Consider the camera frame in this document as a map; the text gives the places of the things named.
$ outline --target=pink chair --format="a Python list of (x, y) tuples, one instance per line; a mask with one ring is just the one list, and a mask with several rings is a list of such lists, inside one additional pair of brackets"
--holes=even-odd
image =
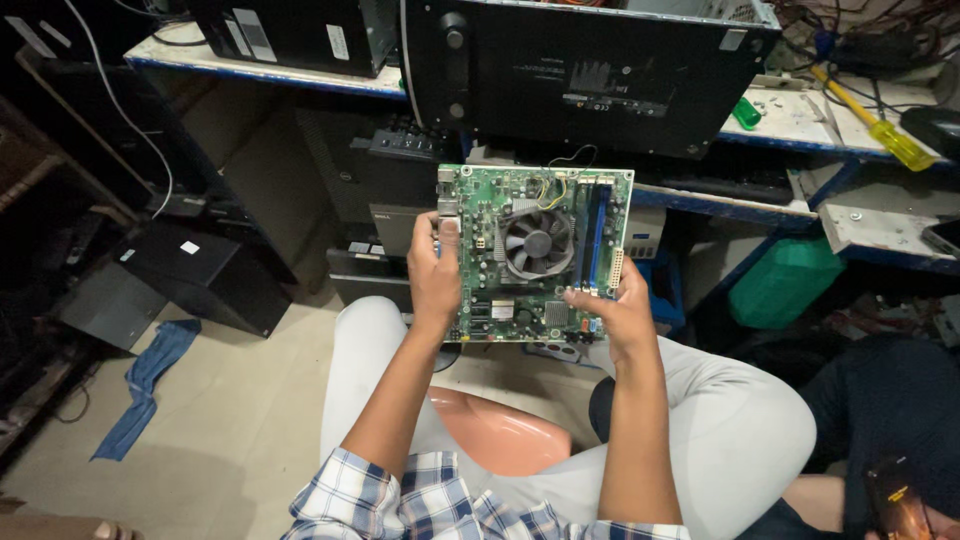
[(427, 391), (471, 459), (503, 477), (526, 477), (570, 457), (570, 432), (539, 416), (457, 390)]

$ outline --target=tiled floor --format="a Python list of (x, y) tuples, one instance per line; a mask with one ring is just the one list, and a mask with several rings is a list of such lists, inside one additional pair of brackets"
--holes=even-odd
[[(291, 523), (287, 504), (320, 465), (333, 323), (342, 307), (336, 297), (322, 298), (291, 306), (269, 340), (204, 322), (159, 381), (156, 416), (119, 463), (88, 461), (131, 402), (123, 376), (132, 359), (107, 362), (88, 384), (92, 401), (83, 420), (50, 422), (0, 490), (39, 511), (127, 523), (147, 540), (277, 538)], [(158, 321), (185, 317), (168, 306)], [(156, 324), (135, 352), (149, 345)], [(603, 377), (525, 356), (514, 345), (473, 346), (434, 384), (556, 422), (582, 450), (598, 444), (587, 405)], [(77, 394), (60, 415), (82, 406)]]

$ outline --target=yellow screwdriver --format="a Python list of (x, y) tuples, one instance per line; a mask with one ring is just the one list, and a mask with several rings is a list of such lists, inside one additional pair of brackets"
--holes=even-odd
[(896, 156), (898, 160), (903, 161), (903, 164), (911, 171), (922, 171), (936, 161), (933, 156), (930, 156), (923, 148), (918, 146), (913, 139), (898, 132), (897, 128), (888, 120), (877, 120), (875, 116), (870, 114), (859, 102), (853, 99), (845, 89), (834, 81), (829, 80), (827, 72), (821, 69), (820, 66), (814, 65), (810, 68), (810, 72), (812, 72), (814, 77), (819, 79), (821, 83), (827, 85), (830, 91), (836, 94), (838, 98), (850, 107), (850, 110), (852, 110), (854, 114), (859, 116), (860, 119), (867, 124), (867, 133), (869, 133), (871, 137), (882, 144), (883, 147)]

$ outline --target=white sticker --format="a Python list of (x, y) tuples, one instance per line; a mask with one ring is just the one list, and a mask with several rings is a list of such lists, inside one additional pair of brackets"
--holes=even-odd
[(240, 51), (240, 54), (245, 57), (251, 57), (250, 49), (247, 47), (247, 41), (243, 39), (243, 34), (240, 34), (240, 27), (237, 26), (237, 23), (231, 21), (230, 19), (224, 19), (224, 22), (227, 23), (227, 28), (230, 30), (230, 35), (233, 36), (233, 40), (237, 43), (237, 49)]
[(63, 34), (61, 34), (59, 30), (57, 30), (56, 28), (50, 26), (50, 23), (48, 23), (47, 21), (41, 20), (41, 21), (40, 21), (40, 28), (42, 28), (43, 30), (46, 30), (46, 31), (47, 31), (47, 34), (53, 36), (54, 39), (56, 39), (56, 40), (59, 41), (60, 43), (63, 43), (63, 46), (64, 46), (64, 47), (66, 47), (66, 48), (69, 49), (70, 47), (73, 46), (73, 42), (72, 42), (72, 41), (70, 41), (69, 39), (67, 39), (66, 36), (64, 36)]
[(330, 48), (333, 49), (333, 58), (350, 60), (347, 50), (347, 37), (344, 36), (344, 27), (332, 24), (326, 25), (326, 35), (330, 38)]
[(27, 22), (24, 21), (22, 18), (11, 17), (11, 16), (6, 16), (4, 18), (7, 19), (7, 22), (9, 22), (11, 26), (13, 26), (13, 29), (16, 30), (16, 32), (20, 34), (24, 39), (26, 39), (27, 42), (30, 43), (30, 46), (35, 48), (36, 51), (40, 53), (41, 56), (45, 58), (57, 57), (57, 55), (55, 55), (54, 52), (50, 50), (50, 47), (48, 47), (47, 44), (43, 42), (43, 39), (40, 39), (40, 36), (38, 36), (34, 32), (34, 30), (30, 28), (30, 25), (28, 25)]
[(496, 320), (506, 320), (514, 318), (513, 306), (493, 306), (490, 309), (490, 317)]
[(200, 250), (200, 246), (191, 242), (190, 240), (183, 242), (183, 245), (181, 245), (180, 248), (190, 255), (193, 255)]
[(238, 10), (233, 8), (233, 14), (237, 17), (240, 24), (240, 30), (247, 37), (247, 43), (250, 44), (253, 55), (257, 60), (276, 61), (274, 48), (270, 46), (267, 35), (263, 32), (263, 25), (260, 24), (260, 17), (256, 16), (253, 10)]
[(369, 250), (370, 244), (363, 242), (350, 242), (350, 247), (347, 248), (347, 251), (352, 253), (367, 253)]

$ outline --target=motherboard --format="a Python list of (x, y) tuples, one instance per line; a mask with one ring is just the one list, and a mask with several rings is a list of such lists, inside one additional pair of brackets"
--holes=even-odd
[(440, 219), (460, 230), (462, 305), (448, 342), (605, 339), (567, 289), (613, 298), (634, 171), (443, 164)]

